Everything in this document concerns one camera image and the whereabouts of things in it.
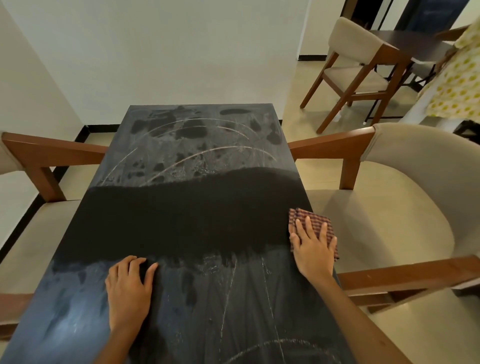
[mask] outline chair leg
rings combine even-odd
[[[387,108],[388,102],[390,101],[389,98],[384,98],[382,101],[380,101],[380,105],[378,105],[377,112],[375,113],[375,116],[373,117],[372,124],[374,125],[378,123],[384,114],[385,109]]]
[[[332,67],[337,58],[338,58],[338,53],[333,53],[333,54],[330,56],[330,58],[327,60],[327,63],[326,63],[325,66],[323,67],[322,71],[320,72],[320,74],[318,75],[317,79],[315,80],[315,82],[313,83],[313,85],[310,87],[310,90],[308,91],[307,95],[305,96],[305,98],[303,99],[302,103],[300,104],[300,109],[304,109],[305,106],[307,106],[308,102],[309,102],[310,99],[312,98],[312,96],[313,96],[313,94],[315,93],[315,91],[317,90],[318,86],[320,86],[320,84],[322,83],[322,81],[323,81],[323,79],[324,79],[324,71],[325,71],[327,68]]]
[[[332,111],[330,111],[330,113],[327,115],[324,122],[322,122],[322,125],[320,125],[320,127],[317,129],[317,134],[321,134],[324,132],[328,124],[330,124],[333,118],[335,117],[335,115],[337,115],[340,112],[340,110],[342,110],[342,107],[343,105],[345,105],[346,102],[347,102],[346,97],[340,98],[340,100],[336,103]]]

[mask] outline yellow polka dot fabric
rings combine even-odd
[[[427,107],[427,115],[480,122],[480,17],[455,42],[455,47],[457,54],[438,75],[442,83]]]

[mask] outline chalkboard table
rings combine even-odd
[[[91,363],[127,255],[160,264],[131,363],[354,362],[290,207],[311,209],[272,105],[131,106],[1,363]]]

